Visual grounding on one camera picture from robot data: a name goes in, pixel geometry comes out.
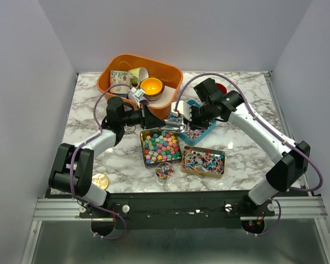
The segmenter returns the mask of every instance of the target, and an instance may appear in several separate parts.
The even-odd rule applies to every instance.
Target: gold disc
[[[92,183],[97,185],[100,189],[106,190],[109,186],[109,178],[105,174],[98,173],[92,177]]]

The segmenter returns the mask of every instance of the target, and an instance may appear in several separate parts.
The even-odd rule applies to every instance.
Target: rectangular container
[[[187,104],[189,104],[190,106],[197,106],[197,107],[201,107],[201,105],[199,103],[197,103],[194,100],[189,100],[187,102]],[[216,120],[214,120],[214,123],[208,127],[207,130],[205,130],[197,139],[190,139],[186,134],[184,133],[179,133],[178,137],[180,139],[182,139],[187,145],[189,146],[195,146],[199,143],[199,141],[201,141],[206,135],[208,135],[216,126]]]
[[[186,164],[185,161],[188,160],[188,157],[189,157],[188,155],[191,155],[191,154],[197,155],[198,153],[199,153],[199,155],[202,155],[202,157],[205,157],[206,153],[219,157],[219,159],[221,160],[221,163],[218,162],[217,164],[218,164],[218,167],[221,170],[221,172],[220,173],[211,173],[211,172],[205,172],[202,170],[185,168],[185,164]],[[220,179],[222,177],[222,175],[224,174],[224,169],[225,169],[225,152],[224,151],[212,150],[210,148],[203,148],[203,147],[185,146],[185,149],[183,150],[182,161],[181,161],[181,172]]]
[[[144,144],[143,142],[146,140],[146,137],[147,136],[151,136],[153,135],[154,133],[157,133],[158,135],[161,135],[161,131],[159,129],[149,129],[149,130],[144,130],[144,131],[141,131],[140,133],[140,139],[141,139],[141,146],[142,146],[142,156],[143,156],[143,162],[144,162],[144,166],[147,168],[147,169],[150,169],[150,168],[154,168],[156,166],[158,166],[159,163],[161,162],[164,162],[164,161],[157,161],[157,162],[154,162],[154,163],[150,163],[150,164],[147,164],[146,163],[146,158],[145,158],[145,155],[144,155]],[[175,133],[173,133],[174,136],[175,136],[175,139],[177,140],[177,145],[178,145],[178,148],[179,148],[179,152],[181,153],[180,157],[178,157],[177,159],[172,159],[172,160],[167,160],[166,162],[169,162],[171,164],[175,164],[175,163],[180,163],[181,160],[182,160],[182,152],[181,152],[181,148],[180,148],[180,144],[178,142],[178,138],[177,138],[177,135]]]
[[[121,54],[112,59],[103,73],[100,75],[97,81],[97,87],[99,91],[105,92],[110,87],[110,71],[111,70],[122,70],[128,72],[131,69],[144,67],[149,73],[149,77],[156,77],[163,81],[164,85],[175,89],[175,93],[167,105],[163,107],[152,107],[149,106],[150,111],[160,119],[166,119],[171,111],[171,103],[175,101],[179,92],[183,74],[182,71],[172,65],[158,62],[156,60],[132,55],[132,54]],[[112,93],[106,93],[106,99],[113,97]],[[122,98],[124,102],[130,103],[135,109],[137,104],[126,98]]]

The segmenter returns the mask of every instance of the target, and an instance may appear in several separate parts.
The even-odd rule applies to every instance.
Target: mug handle
[[[140,84],[141,84],[141,81],[140,81],[140,79],[139,79],[136,75],[131,75],[131,76],[130,76],[130,84],[131,84],[131,86],[132,86],[132,82],[131,82],[132,77],[136,77],[136,78],[137,78],[137,82],[138,82],[138,84],[137,84],[137,87],[135,87],[135,88],[138,89],[139,86],[140,86]]]

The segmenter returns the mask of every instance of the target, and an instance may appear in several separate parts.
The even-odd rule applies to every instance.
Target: white wall
[[[0,1],[0,263],[19,263],[75,70],[36,0]]]
[[[330,224],[330,0],[313,0],[273,71],[273,84],[297,140],[311,145],[324,174]],[[317,184],[311,167],[309,183]]]
[[[182,70],[271,70],[310,0],[39,0],[78,72],[121,53]]]

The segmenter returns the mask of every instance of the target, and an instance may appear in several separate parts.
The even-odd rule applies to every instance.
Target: table
[[[202,72],[184,73],[183,83]],[[268,122],[281,130],[265,77],[260,72],[221,73],[233,80],[244,92],[248,101]],[[74,144],[95,133],[97,125],[93,119],[93,107],[100,96],[96,81],[100,73],[79,74],[68,117],[63,141]],[[199,99],[193,86],[207,77],[196,79],[185,91],[182,100]],[[230,91],[234,89],[225,80],[215,77]],[[101,100],[97,117],[101,121],[106,115],[106,100]],[[135,131],[124,135],[115,147],[107,149],[94,162],[93,174],[103,173],[109,177],[110,193],[137,193],[160,191],[210,191],[244,190],[254,187],[271,169],[273,162],[263,150],[244,132],[229,123],[217,122],[215,129],[196,146],[225,151],[225,172],[221,179],[205,178],[199,175],[184,174],[180,164],[175,164],[173,183],[159,185],[156,182],[155,169],[146,169],[142,159],[139,126]],[[180,140],[183,150],[184,142]]]

